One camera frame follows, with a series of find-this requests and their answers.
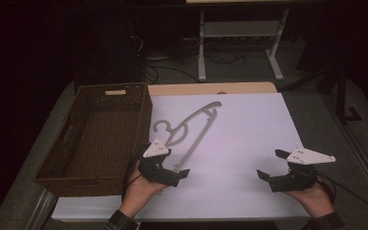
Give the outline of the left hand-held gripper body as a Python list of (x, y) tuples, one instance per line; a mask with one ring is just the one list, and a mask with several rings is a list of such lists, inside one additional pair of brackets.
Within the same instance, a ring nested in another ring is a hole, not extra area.
[(149, 182), (176, 187), (180, 180), (178, 172), (173, 172), (163, 167), (167, 151), (168, 148), (164, 143), (159, 138), (156, 138), (153, 142), (146, 145), (140, 154), (138, 170)]

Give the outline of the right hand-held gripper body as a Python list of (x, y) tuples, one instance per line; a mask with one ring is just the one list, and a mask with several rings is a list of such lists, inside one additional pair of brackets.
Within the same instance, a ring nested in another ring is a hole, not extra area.
[(288, 191), (304, 191), (311, 188), (317, 180), (315, 165), (333, 163), (336, 158), (311, 149), (297, 148), (285, 159), (288, 173), (271, 177), (268, 182), (273, 193)]

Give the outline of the grey plastic clothes hanger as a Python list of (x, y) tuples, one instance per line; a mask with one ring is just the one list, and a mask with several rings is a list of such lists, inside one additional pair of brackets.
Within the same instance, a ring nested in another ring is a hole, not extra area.
[(206, 124), (203, 129), (199, 132), (198, 136), (194, 139), (193, 143), (187, 150), (187, 152), (182, 156), (182, 158), (173, 165), (173, 170), (178, 173), (185, 162), (190, 158), (192, 153), (195, 151), (213, 122), (218, 116), (217, 108), (221, 107), (221, 102), (211, 102), (200, 109), (193, 112), (187, 118), (185, 118), (181, 123), (179, 123), (176, 127), (172, 127), (171, 123), (168, 120), (159, 120), (154, 123), (152, 129), (154, 132), (158, 131), (158, 127), (163, 124), (165, 126), (165, 130), (170, 134), (169, 138), (165, 142), (166, 147), (172, 147), (174, 145), (180, 144), (182, 141), (186, 139), (189, 134), (190, 128), (189, 123), (198, 115), (206, 116)]

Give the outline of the brown wicker basket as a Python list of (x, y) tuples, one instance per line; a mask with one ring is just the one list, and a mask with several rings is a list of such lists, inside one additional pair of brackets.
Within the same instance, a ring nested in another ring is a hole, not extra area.
[(80, 87), (34, 181), (57, 197), (119, 195), (131, 155), (150, 138), (151, 111), (144, 83)]

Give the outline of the person's right hand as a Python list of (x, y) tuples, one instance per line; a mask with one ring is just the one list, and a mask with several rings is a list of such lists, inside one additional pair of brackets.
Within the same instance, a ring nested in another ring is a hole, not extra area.
[(304, 191), (288, 191), (286, 195), (299, 202), (312, 218), (325, 217), (334, 212), (325, 188), (319, 183)]

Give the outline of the person's left hand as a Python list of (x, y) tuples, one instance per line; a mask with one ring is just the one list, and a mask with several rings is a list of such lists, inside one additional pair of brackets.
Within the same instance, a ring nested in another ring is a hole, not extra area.
[(157, 193), (167, 188), (164, 184), (147, 181), (139, 172), (139, 165), (140, 161), (137, 161), (119, 208), (119, 211), (130, 219), (133, 219)]

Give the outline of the white table mat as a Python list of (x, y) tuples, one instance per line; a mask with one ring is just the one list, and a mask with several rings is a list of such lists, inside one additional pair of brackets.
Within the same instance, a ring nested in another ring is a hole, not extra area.
[[(286, 161), (275, 150), (291, 151), (301, 141), (283, 96), (279, 93), (154, 96), (150, 136), (169, 137), (159, 120), (176, 127), (196, 110), (221, 102), (218, 116), (185, 162), (189, 175), (178, 186), (157, 194), (137, 215), (143, 221), (195, 221), (229, 219), (303, 218), (304, 209), (292, 198), (273, 193), (257, 176), (257, 170), (271, 175), (288, 171)], [(164, 162), (170, 169), (187, 152), (206, 124), (198, 115), (189, 122), (189, 134), (173, 146)]]

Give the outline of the black metal stand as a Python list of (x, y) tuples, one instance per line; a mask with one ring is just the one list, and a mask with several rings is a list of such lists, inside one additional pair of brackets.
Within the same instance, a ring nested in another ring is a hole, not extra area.
[(336, 87), (335, 113), (339, 121), (343, 125), (347, 125), (353, 121), (361, 121), (361, 117), (357, 111), (353, 107), (346, 106), (347, 76), (341, 64), (327, 64), (318, 70), (308, 73), (302, 79), (279, 88), (279, 91), (294, 91), (319, 77), (321, 77), (321, 81), (316, 86), (316, 90), (320, 95), (329, 95), (334, 87)]

